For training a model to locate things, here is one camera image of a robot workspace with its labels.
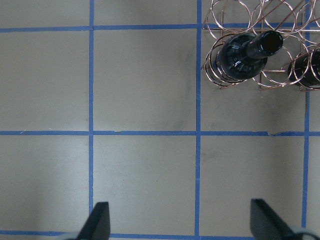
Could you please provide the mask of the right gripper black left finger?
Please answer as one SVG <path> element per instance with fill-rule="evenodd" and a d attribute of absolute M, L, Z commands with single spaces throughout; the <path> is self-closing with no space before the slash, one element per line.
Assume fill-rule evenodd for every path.
<path fill-rule="evenodd" d="M 111 234 L 108 202 L 97 202 L 77 235 L 78 240 L 108 240 Z"/>

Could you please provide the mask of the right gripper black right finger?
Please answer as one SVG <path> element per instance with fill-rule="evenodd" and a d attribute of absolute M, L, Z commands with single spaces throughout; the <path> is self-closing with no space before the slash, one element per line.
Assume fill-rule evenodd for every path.
<path fill-rule="evenodd" d="M 250 231 L 255 240 L 299 240 L 295 233 L 263 199 L 250 201 Z"/>

